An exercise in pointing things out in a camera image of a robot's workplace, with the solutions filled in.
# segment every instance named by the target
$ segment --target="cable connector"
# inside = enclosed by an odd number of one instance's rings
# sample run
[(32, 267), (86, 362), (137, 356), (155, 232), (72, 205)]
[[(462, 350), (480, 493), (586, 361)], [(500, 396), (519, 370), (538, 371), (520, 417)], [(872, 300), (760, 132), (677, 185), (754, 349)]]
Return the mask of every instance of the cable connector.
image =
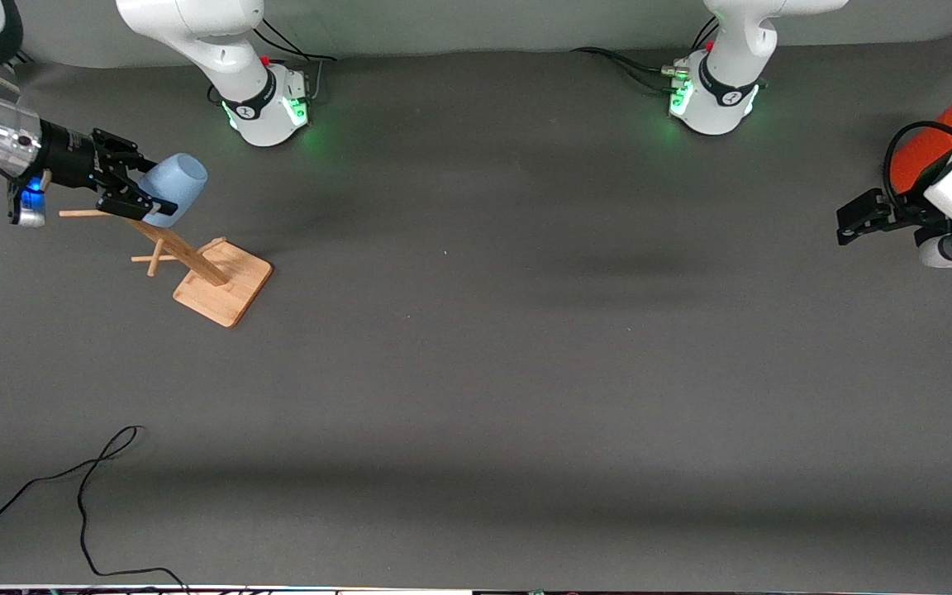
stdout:
[(687, 65), (665, 65), (660, 67), (660, 74), (672, 79), (688, 80), (688, 67)]

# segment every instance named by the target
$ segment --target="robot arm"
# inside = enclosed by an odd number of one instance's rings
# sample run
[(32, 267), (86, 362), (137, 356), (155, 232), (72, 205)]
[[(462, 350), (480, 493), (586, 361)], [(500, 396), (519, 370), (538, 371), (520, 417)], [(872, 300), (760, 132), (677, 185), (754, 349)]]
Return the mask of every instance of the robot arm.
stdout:
[[(926, 131), (895, 151), (904, 133), (917, 128)], [(884, 163), (884, 185), (836, 212), (839, 244), (917, 226), (921, 262), (952, 269), (952, 107), (938, 121), (918, 121), (895, 135)]]
[[(0, 0), (0, 64), (16, 54), (22, 37), (14, 0)], [(154, 166), (135, 143), (120, 136), (98, 129), (91, 135), (69, 131), (0, 98), (0, 174), (11, 181), (15, 225), (43, 225), (42, 193), (50, 180), (98, 191), (98, 208), (107, 213), (132, 219), (171, 215), (177, 204), (149, 196), (128, 176), (129, 169), (144, 173)]]
[(264, 0), (117, 0), (117, 10), (137, 34), (177, 50), (204, 72), (246, 142), (276, 145), (307, 124), (302, 74), (264, 64), (245, 39), (204, 40), (252, 31), (264, 18)]
[(693, 74), (678, 91), (671, 114), (703, 135), (725, 135), (751, 113), (757, 80), (778, 48), (778, 31), (769, 19), (816, 15), (842, 8), (849, 0), (704, 0), (719, 33), (709, 50), (697, 49), (676, 60)]

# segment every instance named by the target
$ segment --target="blue cup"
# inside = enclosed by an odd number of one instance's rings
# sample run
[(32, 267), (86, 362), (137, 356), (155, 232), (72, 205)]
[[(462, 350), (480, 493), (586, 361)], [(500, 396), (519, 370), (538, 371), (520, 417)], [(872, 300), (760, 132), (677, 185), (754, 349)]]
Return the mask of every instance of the blue cup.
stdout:
[(186, 213), (190, 204), (197, 200), (207, 181), (207, 169), (193, 155), (180, 152), (164, 159), (139, 180), (139, 188), (151, 197), (178, 204), (178, 210), (171, 215), (151, 213), (142, 220), (151, 226), (173, 226)]

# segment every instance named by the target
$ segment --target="gray table surface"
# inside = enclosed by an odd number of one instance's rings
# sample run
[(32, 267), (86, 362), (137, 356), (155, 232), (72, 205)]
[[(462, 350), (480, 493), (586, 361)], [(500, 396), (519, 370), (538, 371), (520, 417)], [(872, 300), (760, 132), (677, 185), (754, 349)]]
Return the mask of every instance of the gray table surface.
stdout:
[[(228, 331), (171, 300), (178, 264), (128, 263), (129, 226), (14, 229), (0, 184), (0, 503), (144, 423), (90, 489), (105, 569), (952, 592), (952, 272), (834, 235), (952, 102), (952, 39), (767, 75), (710, 139), (593, 56), (346, 60), (257, 150), (195, 68), (27, 71), (49, 120), (196, 155), (178, 232), (276, 272)], [(76, 483), (0, 520), (0, 583), (95, 583)]]

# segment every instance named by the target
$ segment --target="green light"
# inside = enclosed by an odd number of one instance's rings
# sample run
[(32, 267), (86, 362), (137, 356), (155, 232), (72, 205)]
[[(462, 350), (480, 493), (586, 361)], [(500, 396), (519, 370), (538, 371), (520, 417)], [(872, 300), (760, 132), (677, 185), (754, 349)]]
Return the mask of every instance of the green light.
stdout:
[(685, 84), (675, 91), (675, 97), (671, 99), (671, 112), (675, 116), (683, 116), (685, 108), (688, 108), (688, 101), (693, 97), (693, 82), (687, 80)]
[(226, 102), (222, 102), (222, 110), (226, 112), (226, 117), (230, 118), (230, 128), (237, 131), (237, 121), (234, 121), (234, 114), (230, 113), (230, 108), (226, 106)]
[(303, 99), (281, 98), (281, 105), (284, 105), (288, 119), (297, 127), (307, 124), (307, 105)]
[(744, 108), (745, 116), (748, 116), (751, 113), (752, 108), (755, 106), (755, 95), (759, 94), (759, 85), (756, 84), (755, 88), (751, 91), (751, 99), (748, 99), (748, 107)]

